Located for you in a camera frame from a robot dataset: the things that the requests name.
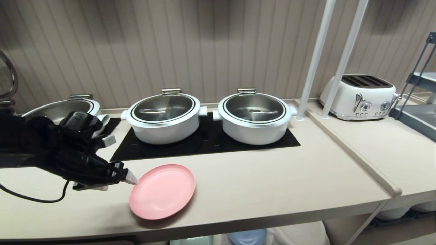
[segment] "beige countertop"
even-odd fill
[[[118,142],[99,155],[109,160],[129,128],[122,121],[114,131]],[[150,241],[187,238],[366,214],[391,198],[310,119],[292,119],[289,129],[301,146],[124,161],[137,177],[167,163],[183,164],[194,173],[193,199],[162,221],[137,220],[128,204],[132,186],[126,183],[108,191],[69,188],[55,204],[0,192],[0,241],[138,232],[148,234]],[[0,179],[18,193],[41,199],[58,198],[65,183],[37,168],[2,169]],[[423,178],[415,189],[430,190],[432,185]]]
[[[436,198],[436,143],[392,117],[376,121],[321,119],[321,105],[307,110],[380,170],[402,190],[384,210],[405,207]]]

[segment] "pink plate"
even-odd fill
[[[195,178],[185,166],[162,165],[145,173],[133,187],[129,203],[143,219],[169,217],[182,209],[195,191]]]

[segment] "paneled wall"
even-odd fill
[[[357,0],[337,0],[311,96],[337,68]],[[128,107],[181,87],[218,102],[238,87],[299,98],[325,0],[0,0],[0,49],[25,112],[71,93]],[[370,0],[347,72],[402,88],[435,0]],[[428,70],[436,71],[436,57]]]

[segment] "black cooktop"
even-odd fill
[[[262,150],[271,148],[300,146],[289,129],[283,138],[262,146],[248,145],[230,138],[222,129],[222,121],[214,121],[212,113],[200,117],[200,126],[188,138],[167,145],[152,145],[138,140],[130,129],[112,156],[111,161],[136,160],[158,157],[175,157],[186,155],[224,153],[245,150]]]

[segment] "toaster lever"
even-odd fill
[[[359,106],[360,102],[365,101],[361,93],[356,94],[356,102],[354,103],[353,112],[356,112],[357,107]]]

